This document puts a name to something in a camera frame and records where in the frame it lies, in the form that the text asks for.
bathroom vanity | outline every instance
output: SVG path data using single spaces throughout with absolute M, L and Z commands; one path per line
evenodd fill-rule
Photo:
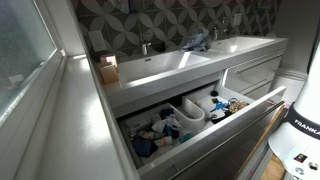
M 286 45 L 281 38 L 239 36 L 212 42 L 207 52 L 174 51 L 120 63 L 120 81 L 104 90 L 141 179 L 184 179 L 200 161 L 209 165 L 205 159 L 221 159 L 262 132 L 285 91 L 268 93 Z M 219 123 L 205 122 L 215 108 L 209 103 L 213 90 L 223 103 L 236 98 L 249 105 Z M 180 104 L 169 103 L 175 98 Z M 150 126 L 152 115 L 165 108 L 174 109 L 184 126 L 180 133 L 191 132 L 192 138 L 160 147 L 148 158 L 138 156 L 128 132 Z

drawer front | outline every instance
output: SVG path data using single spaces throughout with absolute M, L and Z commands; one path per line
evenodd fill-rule
M 225 98 L 236 97 L 241 99 L 241 97 L 244 97 L 222 86 L 219 86 L 216 90 L 225 92 Z M 202 131 L 154 161 L 145 164 L 138 169 L 141 178 L 168 179 L 174 174 L 179 174 L 201 156 L 219 147 L 237 132 L 259 119 L 262 114 L 277 104 L 274 102 L 280 101 L 284 91 L 285 87 L 280 87 L 256 101 L 252 100 L 246 108 Z
M 265 79 L 273 79 L 281 58 L 274 54 L 229 68 L 226 70 L 224 86 L 240 92 Z

drawer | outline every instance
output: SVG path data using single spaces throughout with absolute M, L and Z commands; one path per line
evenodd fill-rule
M 219 101 L 228 102 L 229 99 L 236 98 L 249 105 L 217 124 L 205 122 L 204 119 L 212 115 L 210 111 L 214 108 L 210 96 L 213 90 L 219 93 Z M 254 101 L 223 86 L 212 85 L 183 96 L 180 107 L 163 104 L 120 121 L 119 126 L 141 179 L 167 179 L 259 119 L 277 104 L 275 102 L 280 101 L 284 91 L 285 88 L 280 87 Z M 182 144 L 175 140 L 174 145 L 159 148 L 149 158 L 141 158 L 135 153 L 128 132 L 134 133 L 150 126 L 152 115 L 164 108 L 174 108 L 176 119 L 184 126 L 180 136 L 191 132 L 193 137 Z
M 271 54 L 229 68 L 225 72 L 224 86 L 240 92 L 266 79 L 272 80 L 281 58 L 278 54 Z

open drawer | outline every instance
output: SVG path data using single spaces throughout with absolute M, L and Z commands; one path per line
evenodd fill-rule
M 249 103 L 249 105 L 217 124 L 213 124 L 211 121 L 204 122 L 205 117 L 212 115 L 210 113 L 213 108 L 212 103 L 208 102 L 211 102 L 210 92 L 213 90 L 219 93 L 217 98 L 221 102 L 228 102 L 229 99 L 236 98 Z M 220 85 L 212 85 L 184 96 L 181 107 L 176 108 L 170 104 L 164 104 L 120 121 L 119 126 L 141 179 L 168 179 L 266 114 L 270 108 L 280 102 L 284 91 L 285 88 L 280 87 L 254 101 Z M 192 120 L 200 122 L 194 128 L 192 128 L 192 125 L 186 125 L 184 129 L 184 133 L 192 131 L 193 137 L 182 144 L 176 141 L 169 147 L 159 148 L 158 152 L 155 152 L 149 158 L 139 157 L 134 151 L 130 137 L 127 135 L 128 127 L 131 126 L 132 129 L 132 127 L 137 126 L 136 124 L 139 127 L 150 126 L 150 117 L 167 107 L 174 108 L 177 120 L 183 121 L 184 125 Z

chrome faucet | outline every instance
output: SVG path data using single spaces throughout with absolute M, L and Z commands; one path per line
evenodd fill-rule
M 225 27 L 226 21 L 228 20 L 228 17 L 223 16 L 221 28 L 218 28 L 217 26 L 213 28 L 214 30 L 214 40 L 223 39 L 225 36 L 225 33 L 228 31 L 228 29 Z
M 148 46 L 151 45 L 150 42 L 147 42 L 146 40 L 146 35 L 147 34 L 153 34 L 153 33 L 144 33 L 144 34 L 141 34 L 141 52 L 144 56 L 146 56 L 148 54 Z

